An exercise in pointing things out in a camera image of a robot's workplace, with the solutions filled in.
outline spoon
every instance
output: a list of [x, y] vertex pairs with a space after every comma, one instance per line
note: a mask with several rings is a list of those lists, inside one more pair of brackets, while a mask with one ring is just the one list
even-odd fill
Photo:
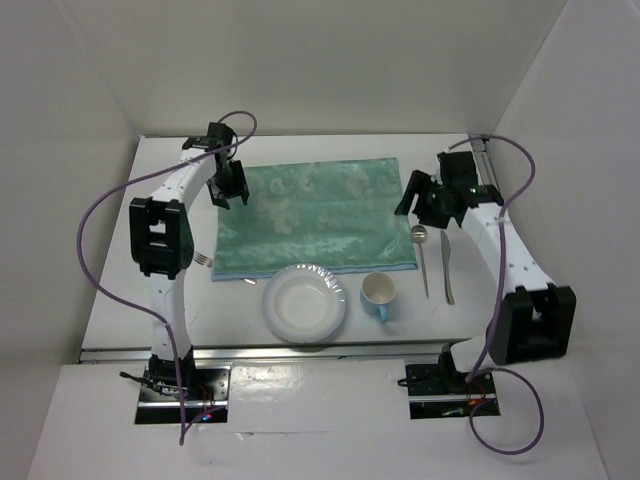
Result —
[[422, 280], [424, 281], [424, 293], [429, 298], [429, 285], [427, 284], [427, 270], [424, 268], [424, 253], [422, 252], [422, 244], [427, 241], [427, 229], [422, 225], [414, 225], [411, 227], [411, 241], [418, 245], [420, 250], [420, 264], [422, 266]]

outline mug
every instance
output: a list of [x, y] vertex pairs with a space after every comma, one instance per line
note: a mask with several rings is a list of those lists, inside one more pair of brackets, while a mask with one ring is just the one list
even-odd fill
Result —
[[375, 315], [380, 323], [387, 323], [387, 305], [396, 296], [396, 284], [389, 275], [371, 273], [362, 282], [360, 303], [365, 312]]

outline patterned fabric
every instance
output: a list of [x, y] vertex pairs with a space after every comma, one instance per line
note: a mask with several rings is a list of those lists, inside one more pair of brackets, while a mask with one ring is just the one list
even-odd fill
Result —
[[295, 263], [333, 272], [416, 268], [395, 158], [245, 169], [251, 196], [218, 210], [213, 280], [270, 277]]

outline white wall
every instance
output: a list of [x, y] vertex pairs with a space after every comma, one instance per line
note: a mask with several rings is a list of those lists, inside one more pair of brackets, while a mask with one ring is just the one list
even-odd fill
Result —
[[[20, 479], [93, 300], [76, 226], [126, 176], [137, 138], [52, 0], [0, 2], [0, 64], [0, 478]], [[87, 237], [98, 271], [114, 206]]]
[[63, 0], [143, 133], [493, 129], [565, 0]]
[[[497, 133], [538, 164], [512, 217], [578, 297], [570, 359], [612, 479], [637, 477], [640, 388], [640, 0], [570, 0]], [[511, 193], [527, 172], [493, 145]]]

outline mug handle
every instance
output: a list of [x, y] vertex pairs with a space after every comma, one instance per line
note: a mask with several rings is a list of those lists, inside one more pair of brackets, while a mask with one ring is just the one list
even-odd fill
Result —
[[376, 317], [380, 323], [387, 323], [389, 319], [387, 314], [387, 307], [384, 305], [378, 305], [378, 311], [376, 312]]

